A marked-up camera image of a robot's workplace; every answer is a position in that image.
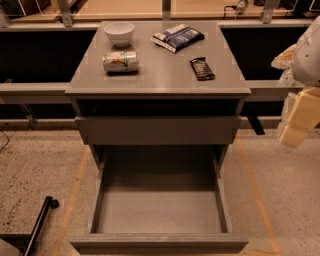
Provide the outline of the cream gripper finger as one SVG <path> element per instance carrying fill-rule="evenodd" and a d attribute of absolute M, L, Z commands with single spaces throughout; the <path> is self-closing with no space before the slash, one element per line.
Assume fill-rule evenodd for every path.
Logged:
<path fill-rule="evenodd" d="M 298 94 L 289 93 L 279 124 L 279 143 L 297 148 L 320 123 L 320 88 L 306 87 Z"/>

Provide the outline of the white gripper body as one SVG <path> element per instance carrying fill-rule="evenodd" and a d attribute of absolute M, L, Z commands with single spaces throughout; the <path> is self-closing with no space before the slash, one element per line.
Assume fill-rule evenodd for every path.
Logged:
<path fill-rule="evenodd" d="M 296 45 L 291 45 L 276 56 L 271 62 L 273 68 L 282 70 L 282 75 L 279 79 L 279 83 L 282 86 L 291 86 L 293 84 L 292 63 L 295 49 Z"/>

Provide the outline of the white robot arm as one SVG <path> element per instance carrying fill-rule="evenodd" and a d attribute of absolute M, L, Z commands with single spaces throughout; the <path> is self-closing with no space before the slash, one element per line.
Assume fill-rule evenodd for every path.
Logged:
<path fill-rule="evenodd" d="M 320 25 L 314 22 L 298 39 L 271 62 L 283 71 L 279 83 L 304 86 L 297 94 L 289 93 L 278 126 L 278 142 L 297 148 L 320 123 Z"/>

